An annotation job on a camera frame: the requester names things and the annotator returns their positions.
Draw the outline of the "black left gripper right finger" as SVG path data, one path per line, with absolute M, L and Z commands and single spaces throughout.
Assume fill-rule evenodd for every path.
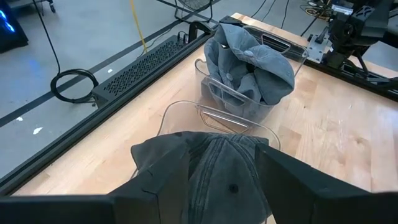
M 277 223 L 397 223 L 397 192 L 368 192 L 265 144 L 255 165 Z

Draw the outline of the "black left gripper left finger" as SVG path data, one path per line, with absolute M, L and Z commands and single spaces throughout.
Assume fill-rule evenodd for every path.
M 177 149 L 106 195 L 1 197 L 1 223 L 181 223 L 188 164 Z

